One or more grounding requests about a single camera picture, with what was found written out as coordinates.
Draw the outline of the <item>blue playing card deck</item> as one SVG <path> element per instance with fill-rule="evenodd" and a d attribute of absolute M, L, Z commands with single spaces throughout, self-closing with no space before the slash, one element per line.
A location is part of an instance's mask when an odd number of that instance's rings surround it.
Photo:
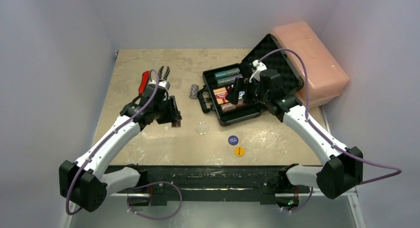
<path fill-rule="evenodd" d="M 244 92 L 244 91 L 240 91 L 240 92 L 239 92 L 238 99 L 239 99 L 239 100 L 243 99 L 243 96 L 244 96 L 244 95 L 245 95 L 245 92 Z"/>

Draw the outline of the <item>brown poker chip stack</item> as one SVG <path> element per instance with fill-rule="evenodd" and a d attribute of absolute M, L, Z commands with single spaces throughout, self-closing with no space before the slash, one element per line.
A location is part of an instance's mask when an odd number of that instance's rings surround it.
<path fill-rule="evenodd" d="M 172 128 L 180 128 L 181 127 L 181 120 L 173 121 L 171 123 Z"/>

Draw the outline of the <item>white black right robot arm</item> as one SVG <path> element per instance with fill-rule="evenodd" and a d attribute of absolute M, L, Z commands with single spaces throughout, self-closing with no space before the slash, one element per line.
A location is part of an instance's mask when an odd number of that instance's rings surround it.
<path fill-rule="evenodd" d="M 227 100 L 237 104 L 261 104 L 270 114 L 295 131 L 312 149 L 320 167 L 292 164 L 279 173 L 278 185 L 285 192 L 297 185 L 318 188 L 327 198 L 335 199 L 362 183 L 363 153 L 336 140 L 310 115 L 293 95 L 286 95 L 280 74 L 274 69 L 258 72 L 249 79 L 236 78 Z"/>

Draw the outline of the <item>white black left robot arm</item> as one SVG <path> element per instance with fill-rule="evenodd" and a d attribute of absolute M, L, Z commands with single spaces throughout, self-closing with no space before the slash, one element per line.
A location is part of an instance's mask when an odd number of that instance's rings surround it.
<path fill-rule="evenodd" d="M 176 123 L 182 117 L 168 86 L 149 84 L 143 94 L 126 104 L 104 136 L 74 162 L 64 161 L 59 167 L 60 194 L 66 201 L 66 212 L 75 215 L 84 209 L 95 211 L 109 196 L 131 188 L 136 193 L 146 190 L 151 181 L 148 171 L 139 165 L 107 173 L 113 159 L 125 145 L 147 125 Z"/>

